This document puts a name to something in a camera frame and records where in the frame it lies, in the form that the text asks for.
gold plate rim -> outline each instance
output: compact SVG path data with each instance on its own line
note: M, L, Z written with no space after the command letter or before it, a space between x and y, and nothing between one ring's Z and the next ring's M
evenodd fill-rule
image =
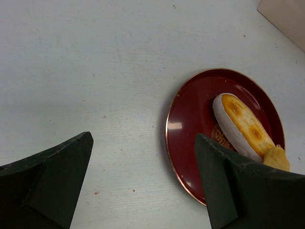
M191 76L188 80L186 80L184 82L184 84L182 84L182 86L178 89L177 93L175 94L172 102L171 102L171 105L169 107L169 110L168 110L168 113L167 113L167 117L166 117L166 125L165 125L165 141L166 141L166 151L167 151L167 156L170 160L170 163L172 165L172 168L173 168L173 171L175 172L176 174L176 177L178 178L180 184L183 186L183 188L188 192L188 194L190 194L195 200L197 200L199 203L201 203L202 205L206 206L205 203L203 203L202 201L200 201L198 198L196 198L191 192L190 190L184 185L184 183L182 182L182 180L180 179L180 177L178 176L177 172L176 172L176 169L175 167L173 166L173 162L172 162L172 158L171 158L171 155L170 155L170 150L168 148L168 139L167 139L167 127L168 127L168 118L170 116L170 112L171 112L171 109L172 109L172 105L173 105L173 102L175 101L175 98L177 97L177 95L179 94L180 90L184 87L184 85L186 85L192 78L194 78L195 76L201 74L201 73L204 73L204 72L207 72L207 71L211 71L211 70L228 70L228 71L232 71L232 72L236 72L236 73L239 73L241 75L243 75L244 77L246 77L247 79L251 80L253 83L255 83L264 93L265 95L267 95L268 99L270 100L271 104L273 105L275 111L276 111L276 114L277 116L279 117L280 119L280 123L281 123L281 127L282 127L282 131L283 131L283 137L284 137L284 149L285 149L285 145L286 145L286 142L285 142L285 133L284 133L284 128L283 128L283 123L282 123L282 120L281 120L281 117L274 105L274 103L272 102L271 98L269 97L269 95L266 93L266 91L258 84L256 83L253 79L251 79L249 76L239 72L239 71L236 71L236 70L233 70L233 69L229 69L229 68L209 68L209 69L206 69L206 70L203 70L203 71L200 71L196 74L194 74L193 76Z

red plate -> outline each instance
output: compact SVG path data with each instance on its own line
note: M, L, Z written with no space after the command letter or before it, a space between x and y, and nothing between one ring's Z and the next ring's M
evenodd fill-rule
M166 121L166 144L173 169L187 192L205 205L194 153L197 133L204 133L225 147L212 103L221 93L235 94L261 121L274 143L285 148L284 131L270 98L253 80L230 69L210 69L190 78L177 92Z

cardboard box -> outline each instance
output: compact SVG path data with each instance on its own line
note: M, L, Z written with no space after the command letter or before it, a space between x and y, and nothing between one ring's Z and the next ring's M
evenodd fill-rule
M305 52L305 0L262 0L258 11Z

white table surface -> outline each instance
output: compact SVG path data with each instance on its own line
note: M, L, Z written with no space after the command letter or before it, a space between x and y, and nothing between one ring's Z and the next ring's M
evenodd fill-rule
M179 86L223 67L249 75L270 95L291 170L305 174L305 54L258 4L2 1L0 165L91 131L71 228L210 228L206 207L169 164L164 128Z

bread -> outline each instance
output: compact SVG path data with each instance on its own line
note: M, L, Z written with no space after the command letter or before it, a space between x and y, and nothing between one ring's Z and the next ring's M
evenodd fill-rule
M262 162L268 150L275 147L261 122L235 95L217 96L213 110L221 130L238 153Z

